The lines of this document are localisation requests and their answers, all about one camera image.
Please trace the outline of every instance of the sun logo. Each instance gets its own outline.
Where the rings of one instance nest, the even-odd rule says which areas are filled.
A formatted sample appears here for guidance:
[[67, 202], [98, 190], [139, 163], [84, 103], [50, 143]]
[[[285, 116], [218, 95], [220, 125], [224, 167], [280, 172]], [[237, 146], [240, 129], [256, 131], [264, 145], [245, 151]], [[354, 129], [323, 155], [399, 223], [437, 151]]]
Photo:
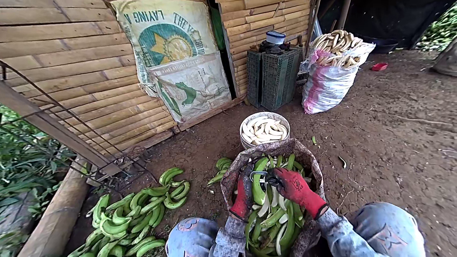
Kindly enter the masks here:
[[191, 37], [172, 24], [155, 24], [144, 29], [138, 41], [146, 67], [197, 56]]
[[166, 64], [192, 56], [192, 46], [179, 35], [173, 35], [168, 39], [164, 39], [154, 33], [154, 38], [156, 44], [151, 48], [151, 51], [165, 55], [160, 64]]

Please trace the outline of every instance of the white bucket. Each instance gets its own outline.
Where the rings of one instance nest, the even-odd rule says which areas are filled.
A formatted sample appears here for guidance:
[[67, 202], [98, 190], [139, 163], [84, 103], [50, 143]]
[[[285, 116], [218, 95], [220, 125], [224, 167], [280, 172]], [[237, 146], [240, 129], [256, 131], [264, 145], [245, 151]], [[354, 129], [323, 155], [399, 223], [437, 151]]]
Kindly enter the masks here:
[[260, 117], [260, 116], [267, 116], [268, 118], [272, 118], [274, 120], [279, 120], [280, 121], [279, 124], [284, 125], [284, 127], [286, 127], [286, 129], [287, 129], [287, 136], [285, 139], [289, 139], [290, 124], [286, 120], [286, 118], [284, 118], [283, 116], [281, 116], [277, 113], [274, 113], [274, 112], [257, 112], [257, 113], [254, 113], [254, 114], [248, 116], [246, 119], [244, 119], [244, 121], [239, 126], [239, 138], [241, 139], [241, 144], [243, 145], [244, 149], [249, 149], [251, 147], [254, 147], [255, 145], [248, 143], [241, 135], [241, 133], [243, 132], [243, 124], [248, 123], [250, 120]]

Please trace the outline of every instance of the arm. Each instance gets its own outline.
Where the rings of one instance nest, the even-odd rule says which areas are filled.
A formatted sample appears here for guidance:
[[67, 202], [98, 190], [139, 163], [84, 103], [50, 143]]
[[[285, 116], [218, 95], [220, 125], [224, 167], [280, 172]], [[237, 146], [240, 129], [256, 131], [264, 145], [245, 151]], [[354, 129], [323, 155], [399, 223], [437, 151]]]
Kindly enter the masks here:
[[238, 257], [240, 253], [245, 255], [244, 228], [252, 208], [252, 183], [249, 175], [253, 168], [254, 163], [249, 162], [238, 178], [238, 195], [229, 210], [230, 216], [225, 226], [219, 229], [216, 244], [211, 247], [209, 257]]
[[211, 247], [209, 257], [238, 257], [240, 253], [244, 254], [245, 226], [245, 222], [229, 216], [225, 226], [219, 229], [216, 244]]
[[268, 183], [285, 198], [298, 203], [317, 220], [321, 233], [334, 257], [385, 256], [375, 252], [356, 232], [345, 217], [339, 217], [328, 204], [311, 189], [297, 172], [284, 168], [268, 170]]

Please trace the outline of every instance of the bamboo wall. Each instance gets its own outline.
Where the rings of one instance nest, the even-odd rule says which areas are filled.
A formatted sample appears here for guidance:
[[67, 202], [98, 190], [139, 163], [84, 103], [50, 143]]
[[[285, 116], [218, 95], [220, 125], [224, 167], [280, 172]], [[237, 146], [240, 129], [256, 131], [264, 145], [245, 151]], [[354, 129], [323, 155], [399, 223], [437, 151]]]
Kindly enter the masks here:
[[[176, 126], [164, 103], [140, 90], [132, 46], [103, 0], [1, 0], [0, 59], [120, 150], [172, 135]], [[6, 76], [15, 91], [41, 108], [49, 106], [15, 73]], [[66, 112], [53, 111], [101, 153], [117, 152]]]
[[226, 30], [228, 48], [233, 62], [237, 97], [248, 90], [246, 56], [251, 45], [266, 39], [274, 30], [286, 35], [285, 42], [297, 43], [302, 35], [306, 41], [309, 0], [216, 0]]

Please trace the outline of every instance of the knee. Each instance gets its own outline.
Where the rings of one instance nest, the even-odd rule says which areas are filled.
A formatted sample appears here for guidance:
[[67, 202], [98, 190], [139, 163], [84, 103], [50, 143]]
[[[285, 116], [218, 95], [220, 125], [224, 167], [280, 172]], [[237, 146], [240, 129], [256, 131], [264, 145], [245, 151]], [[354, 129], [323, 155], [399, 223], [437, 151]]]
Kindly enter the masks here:
[[351, 218], [354, 231], [377, 252], [389, 256], [425, 256], [416, 219], [391, 203], [368, 203]]

